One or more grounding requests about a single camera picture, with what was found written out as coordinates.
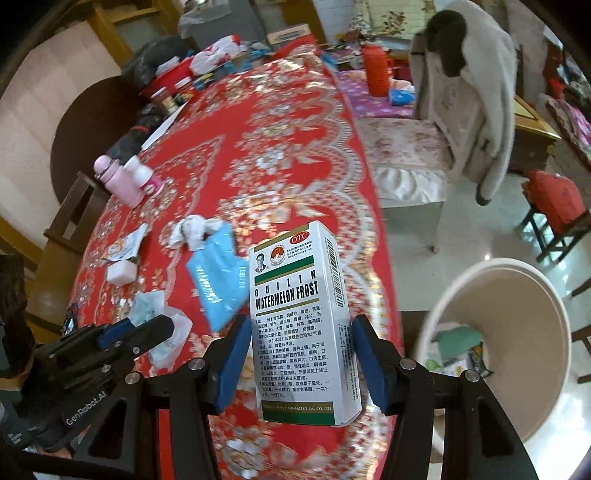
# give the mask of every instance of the red cushion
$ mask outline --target red cushion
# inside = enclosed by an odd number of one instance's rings
[[[563,233],[568,224],[585,212],[581,194],[572,180],[541,170],[529,172],[528,177],[530,200],[556,232]]]

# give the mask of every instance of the floral pattern tablecloth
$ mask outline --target floral pattern tablecloth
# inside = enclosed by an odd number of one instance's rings
[[[186,248],[167,248],[173,226],[198,213],[230,222],[239,255],[310,220],[336,234],[351,315],[366,313],[379,335],[401,348],[401,331],[382,216],[352,118],[333,78],[300,41],[284,58],[227,77],[193,101],[169,132],[141,156],[164,180],[163,191],[136,209],[111,198],[84,254],[73,292],[81,325],[126,315],[124,299],[164,290],[193,328],[175,367],[202,356],[217,336],[208,328],[185,268]],[[105,249],[146,222],[138,278],[106,282]],[[146,376],[165,374],[146,355]],[[209,417],[223,478],[261,480],[373,478],[388,423],[362,387],[363,410],[343,428],[259,421],[252,352],[233,403]],[[163,478],[173,478],[168,415],[161,413]]]

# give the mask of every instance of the pink bottle cap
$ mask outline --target pink bottle cap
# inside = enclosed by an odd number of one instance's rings
[[[119,160],[108,155],[101,155],[95,160],[95,177],[105,183],[111,179],[119,168]]]

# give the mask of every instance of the chair back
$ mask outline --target chair back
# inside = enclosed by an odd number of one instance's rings
[[[105,208],[109,194],[81,172],[44,235],[80,255]]]

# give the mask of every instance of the seat cushion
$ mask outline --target seat cushion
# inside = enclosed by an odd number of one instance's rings
[[[443,134],[428,121],[355,121],[382,207],[443,202],[452,158]]]
[[[541,170],[528,173],[530,200],[546,215],[555,232],[564,233],[569,224],[584,214],[583,199],[572,180]]]

